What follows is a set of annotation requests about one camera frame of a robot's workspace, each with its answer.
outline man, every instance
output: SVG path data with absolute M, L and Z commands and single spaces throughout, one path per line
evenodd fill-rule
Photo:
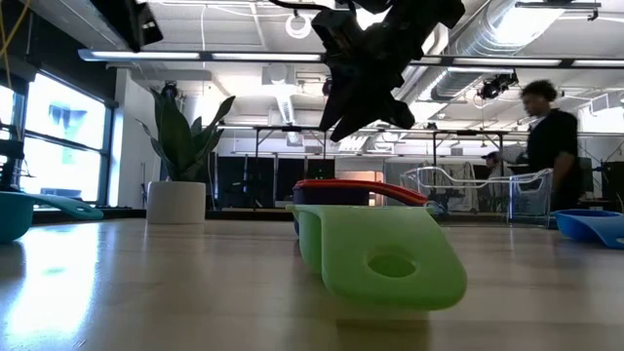
M 511 172 L 511 170 L 507 168 L 507 166 L 505 166 L 498 151 L 492 151 L 488 155 L 482 156 L 482 158 L 486 160 L 486 166 L 489 169 L 489 176 L 487 177 L 488 179 L 514 175 L 513 172 Z M 509 200 L 509 184 L 495 183 L 490 184 L 487 188 L 489 189 L 488 202 L 490 203 L 491 209 L 494 212 L 503 211 L 503 209 L 505 209 L 505 205 L 508 203 Z
M 532 172 L 553 169 L 551 210 L 573 209 L 582 192 L 578 162 L 578 122 L 573 115 L 552 108 L 557 90 L 547 80 L 530 83 L 522 90 L 526 113 L 537 120 L 530 126 L 526 146 Z

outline wooden table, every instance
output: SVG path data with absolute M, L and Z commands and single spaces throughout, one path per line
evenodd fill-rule
M 286 222 L 33 228 L 0 247 L 0 349 L 624 350 L 624 253 L 557 232 L 451 227 L 455 307 L 330 295 Z

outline white wall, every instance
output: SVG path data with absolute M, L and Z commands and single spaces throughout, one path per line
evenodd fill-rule
M 111 150 L 110 206 L 142 209 L 141 184 L 145 168 L 145 186 L 160 176 L 160 159 L 152 149 L 149 137 L 136 119 L 145 123 L 156 134 L 154 99 L 152 95 L 132 80 L 126 69 L 117 71 L 115 99 L 119 108 L 113 116 L 113 142 Z

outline table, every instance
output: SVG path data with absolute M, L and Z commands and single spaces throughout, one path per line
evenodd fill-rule
M 422 313 L 329 294 L 287 222 L 33 228 L 0 247 L 0 349 L 623 349 L 624 253 L 537 228 L 445 230 L 468 291 Z

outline ceiling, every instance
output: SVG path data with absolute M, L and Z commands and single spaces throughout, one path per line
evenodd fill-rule
M 266 1 L 213 1 L 204 6 L 205 0 L 185 0 L 186 5 L 168 4 L 161 0 L 147 0 L 159 22 L 165 39 L 146 47 L 146 50 L 207 50 L 207 51 L 271 51 L 271 52 L 322 52 L 321 41 L 314 32 L 304 39 L 294 39 L 285 30 L 288 10 L 275 8 Z M 455 28 L 463 23 L 486 0 L 463 0 L 466 15 Z M 602 0 L 601 17 L 586 21 L 588 13 L 565 14 L 547 31 L 524 48 L 522 56 L 550 57 L 621 57 L 624 58 L 622 40 L 616 33 L 624 30 L 624 1 Z M 124 46 L 98 17 L 88 0 L 32 0 L 32 8 L 60 29 L 74 36 L 87 47 L 97 50 L 123 50 Z M 201 18 L 204 19 L 202 38 Z M 139 83 L 153 85 L 162 81 L 165 72 L 205 71 L 212 73 L 212 81 L 180 81 L 179 86 L 189 95 L 201 95 L 208 84 L 218 84 L 227 95 L 236 95 L 236 111 L 240 115 L 266 115 L 277 108 L 274 97 L 260 88 L 259 63 L 207 62 L 158 62 L 142 63 L 135 75 Z M 321 94 L 324 77 L 329 73 L 321 64 L 296 64 L 297 77 L 303 82 L 299 94 L 293 96 L 295 109 L 318 111 L 320 120 L 325 99 Z M 560 101 L 562 106 L 572 108 L 586 103 L 586 99 L 570 96 L 593 97 L 606 87 L 624 87 L 624 74 L 610 70 L 518 70 L 521 86 L 534 79 L 550 79 L 559 87 L 576 87 L 574 93 Z M 525 117 L 518 99 L 518 91 L 512 90 L 497 101 L 489 101 L 481 108 L 482 101 L 468 91 L 443 112 L 446 117 L 438 121 L 439 128 L 476 128 L 485 125 L 491 129 L 512 128 L 515 121 Z

